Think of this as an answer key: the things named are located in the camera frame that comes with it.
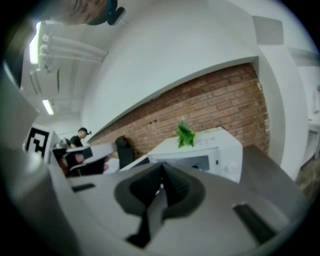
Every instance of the black t-shirt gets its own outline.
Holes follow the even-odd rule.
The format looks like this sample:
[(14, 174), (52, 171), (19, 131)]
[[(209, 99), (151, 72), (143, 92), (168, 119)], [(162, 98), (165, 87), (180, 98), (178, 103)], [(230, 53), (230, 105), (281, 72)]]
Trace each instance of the black t-shirt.
[(81, 140), (77, 135), (70, 139), (70, 144), (74, 144), (76, 147), (83, 147)]

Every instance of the cap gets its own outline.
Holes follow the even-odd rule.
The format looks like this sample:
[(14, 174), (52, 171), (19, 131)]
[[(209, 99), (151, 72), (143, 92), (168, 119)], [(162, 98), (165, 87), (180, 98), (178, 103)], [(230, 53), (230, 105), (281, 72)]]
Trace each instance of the cap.
[(101, 16), (95, 20), (90, 21), (87, 24), (91, 26), (96, 26), (108, 22), (109, 25), (115, 25), (126, 13), (126, 10), (123, 7), (119, 7), (118, 9), (117, 7), (118, 0), (107, 0), (106, 8), (101, 14)]
[(84, 127), (81, 127), (81, 128), (78, 130), (78, 132), (80, 132), (80, 131), (84, 131), (84, 132), (86, 133), (86, 135), (91, 134), (91, 131), (88, 132), (88, 130), (87, 130), (86, 128), (84, 128)]

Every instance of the green plant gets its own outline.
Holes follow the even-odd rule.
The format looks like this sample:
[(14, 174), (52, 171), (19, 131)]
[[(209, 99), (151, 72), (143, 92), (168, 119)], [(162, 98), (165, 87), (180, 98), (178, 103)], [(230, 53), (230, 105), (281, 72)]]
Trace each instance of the green plant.
[(179, 148), (185, 145), (191, 145), (194, 147), (194, 137), (195, 133), (191, 131), (191, 128), (188, 124), (186, 124), (184, 121), (181, 121), (178, 123), (178, 130), (174, 132), (175, 135), (177, 135), (178, 142), (179, 142)]

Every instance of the brick wall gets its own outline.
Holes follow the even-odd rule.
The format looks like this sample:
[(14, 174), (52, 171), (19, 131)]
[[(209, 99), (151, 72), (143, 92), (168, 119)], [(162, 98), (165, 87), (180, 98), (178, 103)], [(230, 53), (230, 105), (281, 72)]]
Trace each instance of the brick wall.
[(114, 142), (125, 135), (138, 158), (164, 139), (177, 123), (195, 132), (223, 126), (244, 146), (269, 150), (269, 121), (263, 92), (251, 64), (221, 69), (163, 93), (121, 117), (90, 139), (91, 145)]

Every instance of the black slot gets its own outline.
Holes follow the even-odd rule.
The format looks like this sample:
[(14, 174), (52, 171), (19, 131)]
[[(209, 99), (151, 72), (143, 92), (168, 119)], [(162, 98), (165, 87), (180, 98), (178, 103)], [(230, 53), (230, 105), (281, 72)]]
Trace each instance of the black slot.
[(92, 189), (94, 187), (95, 187), (94, 184), (87, 183), (87, 184), (83, 184), (83, 185), (79, 185), (79, 186), (73, 186), (71, 188), (72, 188), (73, 192), (77, 193), (77, 192), (80, 192), (80, 191), (83, 191), (83, 190)]
[(237, 205), (233, 210), (258, 243), (263, 244), (277, 234), (248, 204)]

